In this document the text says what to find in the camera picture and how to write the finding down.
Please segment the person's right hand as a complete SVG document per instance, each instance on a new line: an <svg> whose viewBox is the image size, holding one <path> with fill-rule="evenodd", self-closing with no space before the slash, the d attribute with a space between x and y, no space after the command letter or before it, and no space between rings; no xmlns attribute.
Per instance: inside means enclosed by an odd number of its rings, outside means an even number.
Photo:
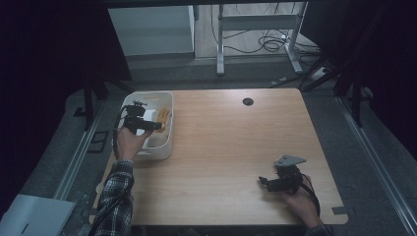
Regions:
<svg viewBox="0 0 417 236"><path fill-rule="evenodd" d="M323 225L323 222L317 214L316 206L309 194L309 191L312 190L311 178L309 176L304 176L303 184L307 186L307 189L299 188L295 194L281 192L279 196L287 204L290 211L297 216L308 229L312 229Z"/></svg>

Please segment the white plastic storage bin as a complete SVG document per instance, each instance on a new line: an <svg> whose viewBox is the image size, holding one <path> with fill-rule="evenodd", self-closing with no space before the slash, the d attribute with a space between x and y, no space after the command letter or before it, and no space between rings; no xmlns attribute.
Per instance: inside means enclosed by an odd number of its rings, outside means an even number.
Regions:
<svg viewBox="0 0 417 236"><path fill-rule="evenodd" d="M172 133L174 120L174 98L169 91L136 91L125 97L120 112L117 115L115 123L114 137L117 137L117 130L123 126L126 111L123 109L125 105L132 104L133 101L140 101L145 104L146 113L144 120L148 127L166 127L165 132L157 133L152 131L152 135L148 137L143 148L136 155L136 160L163 160L170 156L172 149ZM168 120L165 125L151 126L147 121L157 122L157 110L168 109L170 111ZM138 130L137 136L143 134L144 130Z"/></svg>

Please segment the black metal stand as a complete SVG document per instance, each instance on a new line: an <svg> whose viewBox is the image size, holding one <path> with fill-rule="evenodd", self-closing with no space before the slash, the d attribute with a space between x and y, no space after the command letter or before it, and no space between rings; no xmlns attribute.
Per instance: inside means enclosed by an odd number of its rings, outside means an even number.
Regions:
<svg viewBox="0 0 417 236"><path fill-rule="evenodd" d="M336 83L332 89L333 94L335 96L345 96L347 92L351 90L351 97L349 98L351 118L356 125L362 127L360 112L361 102L367 101L367 98L364 98L362 95L362 78L357 75L358 60L348 59L340 66L331 69L320 78L305 85L306 80L311 78L314 72L319 68L319 63L324 61L324 58L319 59L318 62L309 69L306 75L303 76L298 89L301 91L310 91L331 79L336 79Z"/></svg>
<svg viewBox="0 0 417 236"><path fill-rule="evenodd" d="M117 81L115 79L105 78L105 77L85 76L84 78L84 101L85 101L85 113L86 113L86 125L85 125L86 131L92 127L92 123L94 120L92 95L95 94L98 100L105 100L109 95L109 91L105 85L106 83L111 83L114 86L120 88L121 90L127 93L132 93L135 91L133 88L125 85L123 82Z"/></svg>

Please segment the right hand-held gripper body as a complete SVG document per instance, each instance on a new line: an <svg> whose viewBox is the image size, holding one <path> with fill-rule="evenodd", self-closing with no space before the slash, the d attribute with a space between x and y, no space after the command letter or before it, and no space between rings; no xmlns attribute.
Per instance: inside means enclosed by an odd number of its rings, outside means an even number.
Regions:
<svg viewBox="0 0 417 236"><path fill-rule="evenodd" d="M296 193L303 182L302 173L297 165L304 162L306 162L305 158L287 154L275 161L273 164L278 179L272 181L270 188L274 192L292 191Z"/></svg>

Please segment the grey metal desk frame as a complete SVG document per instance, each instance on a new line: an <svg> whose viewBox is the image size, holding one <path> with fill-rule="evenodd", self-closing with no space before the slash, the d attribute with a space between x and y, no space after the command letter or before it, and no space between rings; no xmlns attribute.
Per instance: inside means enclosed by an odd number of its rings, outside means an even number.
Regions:
<svg viewBox="0 0 417 236"><path fill-rule="evenodd" d="M286 54L296 74L303 72L302 67L295 55L295 42L305 15L307 2L302 2L297 14L291 15L243 15L224 16L224 5L218 6L218 43L216 54L216 73L224 74L224 50L223 33L231 30L291 30L289 41L284 43Z"/></svg>

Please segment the aluminium floor rail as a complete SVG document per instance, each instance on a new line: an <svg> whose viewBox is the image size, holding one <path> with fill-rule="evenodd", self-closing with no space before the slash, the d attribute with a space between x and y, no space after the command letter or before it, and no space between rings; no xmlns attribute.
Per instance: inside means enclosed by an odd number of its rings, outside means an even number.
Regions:
<svg viewBox="0 0 417 236"><path fill-rule="evenodd" d="M72 154L71 161L67 165L64 175L52 196L54 200L66 201L68 199L78 172L85 159L92 137L95 134L105 104L105 101L99 101L96 104L96 108L92 111L92 120L89 122L88 128L84 129L77 148Z"/></svg>
<svg viewBox="0 0 417 236"><path fill-rule="evenodd" d="M387 169L385 168L383 162L380 159L380 156L369 140L366 132L357 124L357 122L352 117L348 102L341 97L336 97L335 100L340 105L342 113L353 135L355 136L361 149L370 162L374 173L381 183L407 234L409 236L417 236L417 215L413 212L410 204L404 198L403 194L400 192L391 176L388 174Z"/></svg>

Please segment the white cabinet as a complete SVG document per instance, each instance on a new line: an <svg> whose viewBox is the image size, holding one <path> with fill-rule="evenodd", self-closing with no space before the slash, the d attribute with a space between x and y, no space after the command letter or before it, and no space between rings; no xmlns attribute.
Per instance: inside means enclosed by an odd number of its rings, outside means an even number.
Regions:
<svg viewBox="0 0 417 236"><path fill-rule="evenodd" d="M109 9L125 56L192 53L192 6Z"/></svg>

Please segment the white flat board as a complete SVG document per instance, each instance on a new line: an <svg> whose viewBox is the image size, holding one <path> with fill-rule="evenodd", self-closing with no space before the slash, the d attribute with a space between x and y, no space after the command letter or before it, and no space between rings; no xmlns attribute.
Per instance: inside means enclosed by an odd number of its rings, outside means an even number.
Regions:
<svg viewBox="0 0 417 236"><path fill-rule="evenodd" d="M0 236L59 236L75 205L18 194L0 220Z"/></svg>

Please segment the white power strip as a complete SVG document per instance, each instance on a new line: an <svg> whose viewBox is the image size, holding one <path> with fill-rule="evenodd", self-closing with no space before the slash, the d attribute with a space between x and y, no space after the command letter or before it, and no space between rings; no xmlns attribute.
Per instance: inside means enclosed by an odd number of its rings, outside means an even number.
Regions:
<svg viewBox="0 0 417 236"><path fill-rule="evenodd" d="M310 79L312 81L316 81L318 79L320 79L321 77L323 77L324 75L326 75L329 72L328 68L325 67L320 67L319 69L317 69L311 76Z"/></svg>

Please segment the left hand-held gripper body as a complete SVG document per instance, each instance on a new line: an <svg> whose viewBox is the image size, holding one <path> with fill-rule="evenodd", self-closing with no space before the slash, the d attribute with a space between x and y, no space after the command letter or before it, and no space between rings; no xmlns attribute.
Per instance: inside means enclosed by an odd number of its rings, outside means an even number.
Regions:
<svg viewBox="0 0 417 236"><path fill-rule="evenodd" d="M134 100L132 104L125 105L123 109L126 111L124 116L123 126L126 127L134 135L138 130L146 130L147 125L144 120L146 113L145 104L140 101Z"/></svg>

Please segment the person's left hand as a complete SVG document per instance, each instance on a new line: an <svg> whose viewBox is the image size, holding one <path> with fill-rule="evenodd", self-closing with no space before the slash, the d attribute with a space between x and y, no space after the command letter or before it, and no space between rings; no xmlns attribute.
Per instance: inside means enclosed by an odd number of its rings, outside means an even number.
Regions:
<svg viewBox="0 0 417 236"><path fill-rule="evenodd" d="M117 132L117 159L133 161L137 153L142 150L146 139L151 135L152 131L145 131L137 136L129 129L121 128Z"/></svg>

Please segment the dark curtain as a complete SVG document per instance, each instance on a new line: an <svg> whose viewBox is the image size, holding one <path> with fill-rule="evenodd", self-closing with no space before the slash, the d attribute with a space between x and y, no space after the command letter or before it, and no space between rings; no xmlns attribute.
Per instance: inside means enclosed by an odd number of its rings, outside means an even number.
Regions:
<svg viewBox="0 0 417 236"><path fill-rule="evenodd" d="M104 0L0 0L0 216L86 85L131 78Z"/></svg>
<svg viewBox="0 0 417 236"><path fill-rule="evenodd" d="M369 89L371 108L417 159L417 0L311 0L301 33L334 67L333 92Z"/></svg>

